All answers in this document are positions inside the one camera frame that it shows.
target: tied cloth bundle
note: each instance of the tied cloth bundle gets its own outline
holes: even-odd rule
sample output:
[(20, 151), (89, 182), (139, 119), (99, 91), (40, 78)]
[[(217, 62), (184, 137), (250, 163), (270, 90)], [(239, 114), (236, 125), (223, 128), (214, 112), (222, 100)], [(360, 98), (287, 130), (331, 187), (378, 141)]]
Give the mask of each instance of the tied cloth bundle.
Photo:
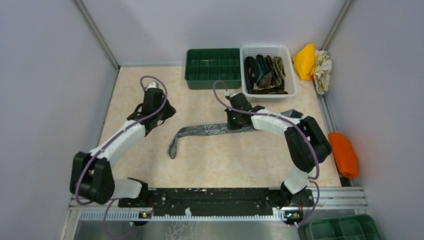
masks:
[(313, 74), (315, 80), (316, 92), (325, 95), (330, 88), (330, 73), (333, 68), (333, 62), (327, 51), (319, 51), (316, 55), (316, 70)]

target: marble-pattern surface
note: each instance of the marble-pattern surface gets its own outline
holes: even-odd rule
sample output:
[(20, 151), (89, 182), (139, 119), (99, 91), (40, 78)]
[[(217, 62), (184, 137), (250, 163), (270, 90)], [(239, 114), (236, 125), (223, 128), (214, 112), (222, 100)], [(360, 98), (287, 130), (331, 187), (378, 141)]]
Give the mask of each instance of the marble-pattern surface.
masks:
[[(101, 142), (114, 134), (143, 101), (140, 78), (144, 75), (155, 76), (165, 83), (176, 114), (127, 151), (113, 169), (114, 178), (136, 178), (156, 188), (279, 187), (293, 163), (285, 139), (267, 132), (186, 136), (178, 141), (176, 158), (167, 156), (168, 146), (180, 128), (227, 121), (224, 107), (212, 90), (188, 89), (184, 69), (183, 66), (120, 69)], [(274, 112), (294, 108), (304, 116), (314, 117), (325, 131), (312, 82), (297, 80), (297, 87), (294, 97), (259, 104)], [(230, 91), (237, 93), (241, 89)], [(224, 90), (218, 93), (225, 100)], [(341, 186), (332, 155), (320, 164), (317, 182), (323, 187)]]

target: gray wall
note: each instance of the gray wall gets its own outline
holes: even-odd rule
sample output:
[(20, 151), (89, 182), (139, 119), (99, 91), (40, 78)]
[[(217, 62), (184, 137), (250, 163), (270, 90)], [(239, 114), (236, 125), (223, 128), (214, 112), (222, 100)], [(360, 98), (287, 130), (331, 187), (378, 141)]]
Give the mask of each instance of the gray wall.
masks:
[(58, 239), (115, 70), (71, 0), (0, 1), (0, 239)]
[(328, 95), (387, 239), (423, 239), (424, 1), (357, 1), (329, 48)]
[(83, 0), (121, 65), (181, 64), (188, 49), (324, 43), (344, 0)]

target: gray fabric strip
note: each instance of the gray fabric strip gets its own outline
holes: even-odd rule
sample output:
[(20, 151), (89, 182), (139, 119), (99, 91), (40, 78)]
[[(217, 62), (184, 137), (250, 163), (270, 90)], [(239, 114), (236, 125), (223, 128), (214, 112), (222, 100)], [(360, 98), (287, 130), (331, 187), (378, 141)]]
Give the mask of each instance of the gray fabric strip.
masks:
[[(289, 118), (301, 119), (303, 117), (303, 113), (296, 111), (295, 109), (284, 111), (284, 112), (281, 112), (280, 114)], [(177, 142), (178, 142), (178, 139), (182, 137), (213, 136), (213, 135), (221, 135), (221, 134), (247, 133), (247, 132), (253, 132), (253, 131), (257, 131), (257, 130), (250, 126), (244, 126), (237, 130), (230, 130), (228, 129), (227, 123), (186, 126), (181, 128), (172, 139), (168, 147), (168, 156), (171, 159), (175, 159), (175, 157), (177, 156)]]

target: green plastic tray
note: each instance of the green plastic tray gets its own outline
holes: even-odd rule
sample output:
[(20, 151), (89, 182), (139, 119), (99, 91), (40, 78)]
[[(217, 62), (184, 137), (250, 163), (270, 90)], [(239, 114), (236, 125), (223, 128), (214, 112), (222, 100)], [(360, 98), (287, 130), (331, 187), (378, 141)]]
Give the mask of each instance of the green plastic tray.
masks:
[(185, 80), (189, 89), (212, 89), (223, 80), (229, 89), (242, 86), (239, 48), (189, 49), (185, 62)]
[(382, 240), (369, 215), (354, 215), (312, 221), (305, 229), (307, 240)]

